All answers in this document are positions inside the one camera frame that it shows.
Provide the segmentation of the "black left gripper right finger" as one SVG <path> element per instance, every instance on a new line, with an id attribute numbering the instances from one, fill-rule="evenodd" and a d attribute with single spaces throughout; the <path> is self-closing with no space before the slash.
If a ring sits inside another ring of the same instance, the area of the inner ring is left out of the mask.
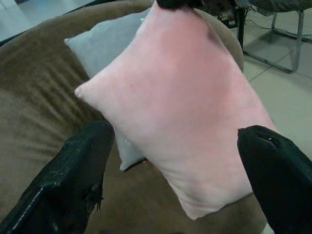
<path id="1" fill-rule="evenodd" d="M 252 191 L 276 234 L 312 232 L 312 162 L 264 126 L 238 130 L 237 147 Z"/>

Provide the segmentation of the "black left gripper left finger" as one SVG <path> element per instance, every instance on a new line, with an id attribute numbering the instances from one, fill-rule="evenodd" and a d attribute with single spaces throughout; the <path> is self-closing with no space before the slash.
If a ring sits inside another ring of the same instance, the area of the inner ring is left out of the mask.
<path id="1" fill-rule="evenodd" d="M 101 208 L 106 163 L 115 140 L 106 121 L 86 124 L 40 171 L 0 224 L 2 234 L 82 234 Z"/>

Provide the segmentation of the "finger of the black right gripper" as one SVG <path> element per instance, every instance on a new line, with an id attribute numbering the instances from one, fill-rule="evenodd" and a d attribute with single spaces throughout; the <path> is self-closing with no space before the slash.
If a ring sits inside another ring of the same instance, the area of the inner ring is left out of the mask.
<path id="1" fill-rule="evenodd" d="M 156 0 L 159 7 L 163 9 L 176 10 L 187 6 L 191 8 L 202 7 L 201 0 Z"/>

